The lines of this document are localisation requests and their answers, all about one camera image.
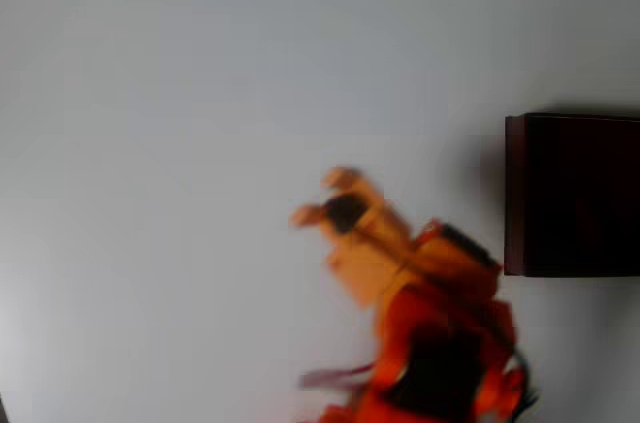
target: orange toy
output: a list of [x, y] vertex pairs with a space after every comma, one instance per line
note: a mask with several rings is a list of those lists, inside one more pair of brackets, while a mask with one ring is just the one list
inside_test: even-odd
[[[501, 266], [438, 221], [412, 239], [355, 170], [336, 168], [326, 184], [333, 198], [292, 222], [319, 226], [338, 279], [361, 306], [377, 304], [381, 347], [363, 394], [319, 423], [473, 423], [489, 412], [514, 421], [534, 400], [510, 307], [494, 299]], [[519, 366], [506, 371], [512, 358]]]

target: gray background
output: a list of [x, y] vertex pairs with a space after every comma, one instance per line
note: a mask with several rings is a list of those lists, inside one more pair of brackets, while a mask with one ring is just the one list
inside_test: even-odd
[[[0, 0], [12, 423], [290, 422], [374, 343], [297, 204], [334, 164], [501, 255], [503, 118], [633, 106], [640, 0]], [[638, 280], [507, 279], [534, 421], [634, 421]]]

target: blurry figurine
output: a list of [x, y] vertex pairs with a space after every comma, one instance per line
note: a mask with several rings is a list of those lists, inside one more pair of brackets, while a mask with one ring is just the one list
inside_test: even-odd
[[[335, 247], [328, 262], [362, 306], [376, 305], [380, 349], [369, 367], [306, 375], [303, 387], [371, 369], [346, 407], [319, 423], [475, 423], [515, 421], [535, 398], [515, 348], [510, 306], [495, 299], [502, 267], [453, 227], [411, 228], [358, 171], [333, 169], [333, 197], [292, 216], [318, 226]], [[515, 361], [515, 366], [507, 365]]]

